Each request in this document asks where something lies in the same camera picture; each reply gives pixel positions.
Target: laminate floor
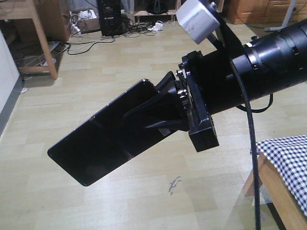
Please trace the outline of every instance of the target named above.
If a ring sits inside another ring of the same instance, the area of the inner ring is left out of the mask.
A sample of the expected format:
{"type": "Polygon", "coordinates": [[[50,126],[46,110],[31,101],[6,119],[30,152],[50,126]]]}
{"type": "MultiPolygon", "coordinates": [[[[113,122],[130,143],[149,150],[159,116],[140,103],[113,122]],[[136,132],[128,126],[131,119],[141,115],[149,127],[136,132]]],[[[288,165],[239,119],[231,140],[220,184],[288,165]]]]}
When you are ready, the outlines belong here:
{"type": "MultiPolygon", "coordinates": [[[[243,44],[254,35],[245,25],[230,26],[243,44]]],[[[251,156],[246,115],[238,109],[213,116],[220,146],[196,153],[188,134],[177,132],[89,187],[47,156],[131,85],[142,78],[157,84],[193,50],[207,54],[214,47],[194,44],[178,24],[166,25],[155,36],[122,36],[81,55],[65,53],[58,80],[27,80],[29,90],[0,138],[0,229],[254,229],[253,200],[241,194],[251,156]]],[[[303,83],[276,93],[273,106],[254,115],[257,140],[306,134],[306,91],[303,83]]],[[[262,229],[278,229],[266,205],[261,220],[262,229]]]]}

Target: checkered cloth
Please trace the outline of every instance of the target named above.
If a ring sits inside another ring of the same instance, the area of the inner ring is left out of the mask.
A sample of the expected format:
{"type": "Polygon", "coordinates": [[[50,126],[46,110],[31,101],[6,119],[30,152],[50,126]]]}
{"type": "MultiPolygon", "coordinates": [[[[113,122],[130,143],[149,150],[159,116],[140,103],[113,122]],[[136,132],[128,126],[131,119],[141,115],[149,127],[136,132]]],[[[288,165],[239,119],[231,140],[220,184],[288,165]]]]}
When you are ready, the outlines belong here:
{"type": "Polygon", "coordinates": [[[263,140],[257,151],[274,165],[307,217],[307,135],[263,140]]]}

